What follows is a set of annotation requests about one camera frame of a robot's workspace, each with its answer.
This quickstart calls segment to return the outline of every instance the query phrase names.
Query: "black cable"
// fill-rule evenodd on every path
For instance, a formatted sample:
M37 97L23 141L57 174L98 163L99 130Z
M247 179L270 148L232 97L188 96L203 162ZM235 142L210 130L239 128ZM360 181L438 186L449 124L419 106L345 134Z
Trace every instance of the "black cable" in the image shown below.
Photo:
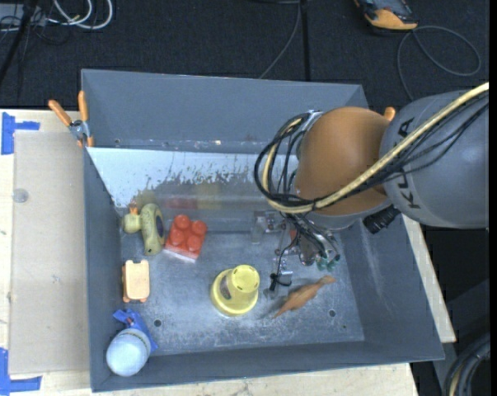
M468 345L453 362L444 380L443 396L451 396L451 394L464 396L467 394L468 389L471 387L469 378L473 377L470 373L479 366L481 361L489 357L490 333L488 332ZM459 377L457 384L453 386L453 381L457 375Z
M299 27L299 22L301 21L301 5L299 4L299 0L296 1L298 5L298 15L296 16L296 21L294 23L294 28L292 29L292 33L290 34L290 37L287 40L287 43L284 45L283 49L279 52L278 56L274 59L274 61L270 64L268 68L265 69L265 71L259 76L259 79L262 79L266 76L266 74L275 66L276 63L281 59L283 56L284 52L287 51L288 47L290 46L290 43L292 43L293 37L296 35L296 31L298 30Z
M12 63L12 59L17 52L17 48L21 43L21 38L25 34L25 30L30 25L30 21L32 16L34 15L35 9L37 7L37 2L39 0L26 0L23 5L23 17L21 19L21 24L19 25L19 30L17 30L16 36L14 38L14 42L12 43L7 57L5 58L2 67L0 68L0 87L2 85L2 81L7 73L8 68Z
M445 66L443 66L441 63L439 63L436 59L434 59L434 57L425 49L425 47L422 45L419 37L417 36L416 32L417 31L422 31L422 30L429 30L429 29L436 29L436 30L441 30L441 31L446 31L446 32L449 32L450 34L453 34L455 35L457 38L460 38L462 41L464 41L466 44L468 44L471 49L474 51L476 57L477 57L477 67L471 71L471 72L467 72L467 73L464 73L464 72L457 72L457 71L454 71L454 70L451 70L449 68L446 68ZM402 70L401 70L401 50L402 50L402 46L403 44L406 42L406 40L410 37L410 36L413 36L415 37L416 39L416 42L417 44L419 45L420 49L424 52L424 54L426 56L428 56L428 58L435 64L437 65L439 68L441 68L442 70L452 74L452 75L456 75L456 76L471 76L471 75L474 75L475 73L477 73L479 71L479 69L481 68L481 57L479 55L479 53L477 52L477 49L475 48L475 46L470 42L468 41L465 37L463 37L462 35L458 34L457 32L453 31L453 30L450 30L448 28L444 28L442 26L417 26L414 30L411 30L409 31L407 34L404 35L404 37L402 38L400 44L398 45L398 51L396 53L396 66L397 66L397 70L398 70L398 75L400 77L400 80L401 80L401 83L402 83L402 86L404 87L404 90L406 91L407 93L407 96L411 99L411 100L414 100L413 98L413 95L410 93L409 91L409 88L407 87L406 85L406 81L405 79L403 78L402 76Z
M275 3L275 4L297 4L298 5L298 15L296 17L296 22L294 24L294 28L292 30L292 33L290 34L290 37L287 40L287 43L283 47L283 49L280 51L278 56L274 59L274 61L270 64L268 68L258 77L259 79L263 79L268 72L275 66L275 64L281 59L283 56L284 52L287 50L287 48L290 46L290 43L293 40L293 37L296 35L296 32L298 31L299 23L302 19L302 3L301 0L256 0L257 2L266 2L266 3ZM314 0L303 0L303 4L313 2ZM306 19L303 19L303 26L306 25ZM310 69L306 70L307 76L310 74Z
M8 18L11 18L12 20L10 21L10 25L8 26L7 30L6 30L6 31L4 31L4 32L2 33L2 37L1 37L1 39L0 39L0 45L1 45L1 43L4 41L4 39L7 37L8 32L10 31L10 28L12 27L12 25L13 25L14 21L15 21L16 19L18 19L17 17L12 16L12 15L9 15L9 16L3 16L3 17L0 19L0 25L2 24L2 22L3 22L4 20L6 20L6 19L8 19Z
M17 99L16 99L16 104L19 106L19 101L21 99L21 92L23 89L23 82L24 82L24 77L25 73L23 71L23 64L25 63L25 56L26 56L26 49L28 47L28 42L30 39L30 31L31 28L28 28L26 32L26 41L25 41L25 48L23 49L22 53L18 53L18 63L17 63Z

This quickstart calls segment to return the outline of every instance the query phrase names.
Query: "cable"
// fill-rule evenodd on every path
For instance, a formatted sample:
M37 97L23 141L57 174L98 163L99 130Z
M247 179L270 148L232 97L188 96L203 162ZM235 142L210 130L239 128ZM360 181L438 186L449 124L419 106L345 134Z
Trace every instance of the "cable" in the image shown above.
M0 39L0 45L1 45L1 43L4 41L4 39L7 37L7 33L9 32L10 27L13 25L14 20L15 20L15 19L18 19L18 18L14 17L14 16L3 16L3 17L1 18L1 20L0 20L0 25L2 24L2 21L6 20L6 19L8 19L8 18L11 18L12 20L10 21L10 25L8 26L8 29L7 29L6 31L3 31L2 37L1 37L1 39Z
M107 7L109 9L109 13L107 15L107 18L101 24L95 25L94 23L92 23L91 25L85 25L85 23L88 21L88 19L91 17L91 15L93 13L92 0L86 0L86 1L87 1L87 5L88 5L87 14L84 17L78 19L79 15L76 15L75 17L70 17L62 9L62 7L59 4L58 0L52 0L54 6L58 9L58 12L61 14L61 16L63 16L65 18L66 22L61 22L61 21L58 21L56 19L52 19L50 17L48 17L47 20L50 21L50 22L53 22L53 23L57 23L59 25L63 25L63 26L77 26L79 28L83 28L83 29L91 30L91 31L100 30L101 28L104 28L107 25L109 25L109 23L112 21L113 15L114 15L114 13L113 13L114 8L113 8L112 1L111 0L105 0L106 3L107 3Z
M482 361L490 359L490 333L472 342L455 360L444 380L443 396L471 394L471 379Z
M357 189L360 185L364 184L369 178L371 178L376 173L380 172L386 165L399 156L402 151L407 149L411 144L413 144L421 135L430 131L434 126L436 126L439 121L447 118L452 112L454 112L458 107L469 102L471 99L479 96L481 93L489 90L489 83L486 82L480 85L477 88L474 88L468 92L465 92L456 100L450 102L441 110L439 110L434 115L430 116L423 124L419 125L415 128L410 134L408 134L397 146L388 151L382 158L380 158L376 163L374 163L367 171L361 174L359 177L354 179L349 185L344 186L337 192L334 192L328 196L324 196L321 198L316 198L314 200L305 200L299 198L298 196L290 196L293 197L294 201L286 201L283 196L277 195L274 196L269 192L269 167L270 161L275 157L276 154L276 141L279 139L279 136L285 136L287 134L291 134L294 131L297 131L297 128L305 122L302 118L292 118L284 127L281 128L281 133L279 136L269 144L260 156L256 160L255 167L255 178L256 185L260 187L261 192L267 198L268 203L278 211L282 211L284 213L289 214L301 214L308 213L313 210L319 210L321 208L327 207L329 205L334 204L338 200L347 196L351 191ZM267 159L265 161L265 165L263 167L263 172L261 176L261 180L259 180L259 166L262 161L262 158L265 156L265 152L268 152Z
M278 63L279 59L281 59L284 52L287 51L287 48L290 46L293 37L296 35L296 31L298 30L299 27L299 22L301 21L301 5L299 4L299 0L296 1L296 4L298 5L298 15L296 16L296 22L294 23L294 28L292 29L292 33L290 34L290 37L287 40L287 44L284 45L283 49L274 59L274 61L270 64L270 66L266 68L265 71L259 76L259 79L264 78L266 74L275 66L275 64Z
M67 22L66 23L62 23L61 21L57 21L55 19L51 19L51 18L48 17L47 21L49 21L49 22L58 23L60 25L68 25L68 26L78 25L78 24L86 21L91 16L91 13L92 13L92 1L91 0L87 0L87 5L89 6L89 8L87 10L87 14L83 18L81 18L81 19L77 19L78 15L76 15L74 18L71 18L61 8L61 5L59 4L58 0L52 0L52 2L55 5L55 7L58 9L58 12L61 14L61 16L63 16L67 20Z
M443 66L436 59L434 59L433 56L425 49L425 47L422 45L419 37L416 34L416 31L422 31L422 30L426 30L426 29L437 29L437 30L441 30L441 31L446 31L446 32L449 32L450 34L453 34L456 37L460 38L462 41L464 41L466 44L468 44L471 47L471 49L474 51L474 53L475 53L475 55L477 57L477 67L473 71L471 71L471 72L464 73L464 72L456 72L454 70L451 70L451 69L446 68L445 66ZM424 51L424 53L426 54L426 56L428 56L428 58L435 65L437 65L439 68L441 68L442 70L445 70L446 72L448 72L448 73L450 73L452 75L456 75L456 76L471 76L471 75L477 73L479 71L479 69L481 68L481 57L480 57L479 53L477 52L477 49L475 48L475 46L472 43L470 43L470 41L468 41L462 35L458 34L455 31L449 30L448 28L444 28L442 26L417 26L414 30L411 30L406 35L404 35L404 37L402 38L400 44L398 45L398 51L397 51L397 54L396 54L396 66L397 66L397 69L398 69L398 74L399 74L400 80L402 82L402 86L404 87L404 90L406 91L408 97L411 100L414 100L414 98L411 95L411 93L410 93L410 91L409 91L409 89L408 89L408 87L406 85L405 79L402 77L402 70L401 70L401 50L402 50L402 46L403 46L403 44L406 42L406 40L410 36L414 36L415 37L416 42L419 45L419 47L422 49L422 51Z
M5 58L1 68L0 68L0 87L2 84L2 80L4 79L10 64L12 63L12 59L17 51L17 47L21 42L21 38L25 33L25 30L30 25L30 20L34 15L35 8L37 7L37 2L39 0L26 0L23 5L23 17L21 19L21 24L19 25L19 30L16 33L14 38L14 42L12 43L10 49L8 50L7 57Z
M276 4L297 4L298 5L298 15L296 17L296 23L294 24L294 28L292 30L292 33L290 34L290 37L287 40L287 43L284 45L283 49L280 51L278 56L274 59L274 61L270 64L268 68L258 77L258 79L263 79L266 74L275 66L275 64L283 57L283 54L287 50L287 48L290 46L290 43L292 42L293 37L296 35L296 32L298 31L299 28L299 23L301 21L301 2L300 0L256 0L258 2L268 2L268 3L276 3Z

